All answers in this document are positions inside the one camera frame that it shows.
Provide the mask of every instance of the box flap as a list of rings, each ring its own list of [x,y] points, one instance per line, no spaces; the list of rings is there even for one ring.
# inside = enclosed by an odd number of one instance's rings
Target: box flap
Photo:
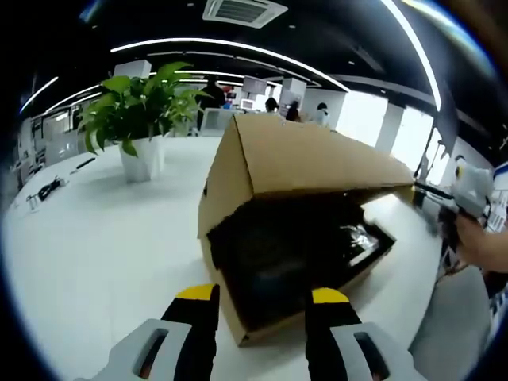
[[[199,203],[198,235],[203,237],[251,198],[251,179],[237,126],[231,118],[217,149]]]
[[[254,194],[349,191],[409,185],[406,165],[386,153],[313,124],[237,115]]]

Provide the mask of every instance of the potted plant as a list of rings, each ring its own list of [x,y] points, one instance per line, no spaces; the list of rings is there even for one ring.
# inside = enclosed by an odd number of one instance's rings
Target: potted plant
[[[180,79],[188,74],[176,71],[190,66],[175,62],[162,66],[155,76],[143,79],[118,75],[102,83],[106,92],[82,113],[80,130],[85,145],[97,154],[92,144],[104,151],[106,141],[119,144],[127,181],[148,181],[163,170],[162,137],[181,125],[199,109],[195,97],[209,96],[200,90],[182,89]]]

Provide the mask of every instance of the office desk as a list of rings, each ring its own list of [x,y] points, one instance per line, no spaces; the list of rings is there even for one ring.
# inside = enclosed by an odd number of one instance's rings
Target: office desk
[[[91,377],[110,348],[209,276],[196,238],[198,202],[219,139],[169,138],[163,176],[127,184],[117,147],[37,173],[4,220],[5,263],[33,343],[63,379]],[[56,175],[69,180],[31,213],[25,202]],[[441,241],[394,196],[365,205],[397,241],[349,295],[360,317],[409,347],[429,303]],[[301,326],[239,349],[221,316],[212,379],[309,379]]]

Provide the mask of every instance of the air conditioning vent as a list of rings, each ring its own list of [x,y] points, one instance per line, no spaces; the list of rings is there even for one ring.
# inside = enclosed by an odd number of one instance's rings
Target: air conditioning vent
[[[263,28],[287,7],[264,0],[208,0],[203,20]]]

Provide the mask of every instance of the cardboard box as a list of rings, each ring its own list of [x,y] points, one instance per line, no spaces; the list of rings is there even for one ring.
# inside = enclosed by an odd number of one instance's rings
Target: cardboard box
[[[381,194],[405,190],[412,183],[403,163],[328,129],[271,115],[233,117],[203,190],[198,235],[206,266],[221,286],[221,306],[235,341],[246,344],[301,318],[301,314],[249,332],[238,316],[220,266],[215,264],[207,236],[212,228],[252,199],[347,192],[361,205]],[[366,276],[376,263],[344,287]]]

